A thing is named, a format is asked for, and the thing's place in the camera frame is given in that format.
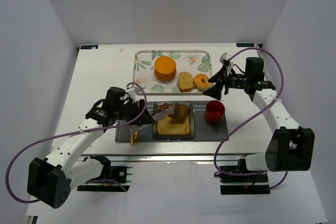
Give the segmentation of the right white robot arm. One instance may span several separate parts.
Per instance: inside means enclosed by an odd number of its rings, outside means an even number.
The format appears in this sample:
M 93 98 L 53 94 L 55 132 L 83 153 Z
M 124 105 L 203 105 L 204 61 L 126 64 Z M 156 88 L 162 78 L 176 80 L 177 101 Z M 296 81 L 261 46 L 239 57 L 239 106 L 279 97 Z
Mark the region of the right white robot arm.
M 276 87 L 265 80 L 263 59 L 248 57 L 242 74 L 237 74 L 228 60 L 222 59 L 221 63 L 220 71 L 209 79 L 214 86 L 204 95 L 220 99 L 230 88 L 243 89 L 260 109 L 272 132 L 265 152 L 245 156 L 246 170 L 250 173 L 309 170 L 315 134 L 292 118 L 278 98 Z

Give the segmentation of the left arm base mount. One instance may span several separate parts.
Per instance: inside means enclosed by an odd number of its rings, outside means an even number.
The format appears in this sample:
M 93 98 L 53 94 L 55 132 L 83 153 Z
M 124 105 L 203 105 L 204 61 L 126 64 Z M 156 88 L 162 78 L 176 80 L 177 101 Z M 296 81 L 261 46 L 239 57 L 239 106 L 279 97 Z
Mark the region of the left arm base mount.
M 126 164 L 115 164 L 101 155 L 85 157 L 85 161 L 98 161 L 103 165 L 98 177 L 90 179 L 89 183 L 79 185 L 77 191 L 89 192 L 127 192 L 130 188 L 133 175 L 133 167 Z

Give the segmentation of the silver metal tongs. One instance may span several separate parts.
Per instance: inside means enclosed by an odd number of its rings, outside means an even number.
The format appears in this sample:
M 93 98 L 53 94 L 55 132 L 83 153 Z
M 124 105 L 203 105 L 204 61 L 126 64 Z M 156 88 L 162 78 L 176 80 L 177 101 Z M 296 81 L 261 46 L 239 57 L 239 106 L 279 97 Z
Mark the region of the silver metal tongs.
M 141 124 L 141 125 L 139 124 L 136 126 L 130 126 L 130 132 L 131 133 L 138 132 L 152 124 L 155 124 L 159 119 L 162 119 L 165 116 L 176 118 L 178 117 L 179 111 L 180 111 L 180 105 L 178 103 L 175 103 L 173 105 L 168 105 L 167 103 L 164 103 L 151 115 L 151 118 L 154 120 L 154 122 L 149 124 Z

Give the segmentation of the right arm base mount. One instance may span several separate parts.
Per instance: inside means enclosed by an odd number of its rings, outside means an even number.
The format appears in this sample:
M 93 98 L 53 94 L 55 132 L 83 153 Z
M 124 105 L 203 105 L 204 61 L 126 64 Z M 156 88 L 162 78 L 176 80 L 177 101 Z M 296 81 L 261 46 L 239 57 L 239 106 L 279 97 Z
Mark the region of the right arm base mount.
M 220 166 L 228 173 L 246 173 L 248 176 L 232 176 L 215 172 L 214 177 L 219 178 L 221 195 L 266 195 L 270 194 L 267 174 L 252 175 L 248 171 L 244 159 L 239 159 L 236 165 Z

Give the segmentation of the round orange cake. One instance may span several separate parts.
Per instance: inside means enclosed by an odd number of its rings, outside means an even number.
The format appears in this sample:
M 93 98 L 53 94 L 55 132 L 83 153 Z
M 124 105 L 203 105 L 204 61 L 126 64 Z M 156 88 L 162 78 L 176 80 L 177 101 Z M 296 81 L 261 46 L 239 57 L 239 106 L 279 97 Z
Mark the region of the round orange cake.
M 160 81 L 170 82 L 177 73 L 176 62 L 167 56 L 160 56 L 154 63 L 154 75 Z

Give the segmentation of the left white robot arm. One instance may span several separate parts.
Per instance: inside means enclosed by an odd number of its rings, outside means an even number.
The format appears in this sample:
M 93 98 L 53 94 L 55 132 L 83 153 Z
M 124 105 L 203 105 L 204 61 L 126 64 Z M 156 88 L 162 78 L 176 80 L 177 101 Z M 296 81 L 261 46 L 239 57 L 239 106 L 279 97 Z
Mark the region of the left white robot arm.
M 153 124 L 146 110 L 146 98 L 136 100 L 136 92 L 145 94 L 135 82 L 125 89 L 110 87 L 104 99 L 98 100 L 86 113 L 78 130 L 64 134 L 66 140 L 45 158 L 34 158 L 29 165 L 27 191 L 54 209 L 61 207 L 72 190 L 84 183 L 111 180 L 111 162 L 94 154 L 76 164 L 78 158 L 107 130 L 124 125 Z

